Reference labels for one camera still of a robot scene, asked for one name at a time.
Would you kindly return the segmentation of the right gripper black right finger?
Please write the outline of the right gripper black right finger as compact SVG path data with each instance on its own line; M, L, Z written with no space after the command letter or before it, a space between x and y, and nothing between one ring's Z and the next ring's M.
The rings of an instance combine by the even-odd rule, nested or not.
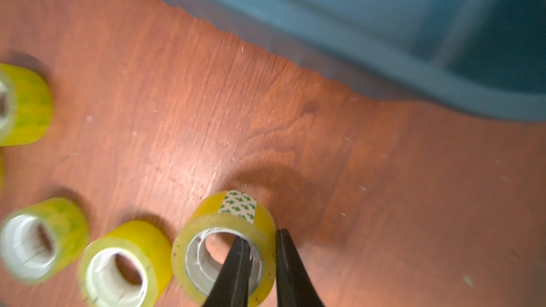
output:
M276 231L276 257L277 305L324 307L286 229Z

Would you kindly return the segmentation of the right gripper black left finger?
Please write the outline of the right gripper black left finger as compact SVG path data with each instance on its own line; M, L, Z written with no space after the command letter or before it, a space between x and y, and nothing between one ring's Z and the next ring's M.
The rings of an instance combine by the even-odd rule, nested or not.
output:
M250 246L236 237L203 307L248 307Z

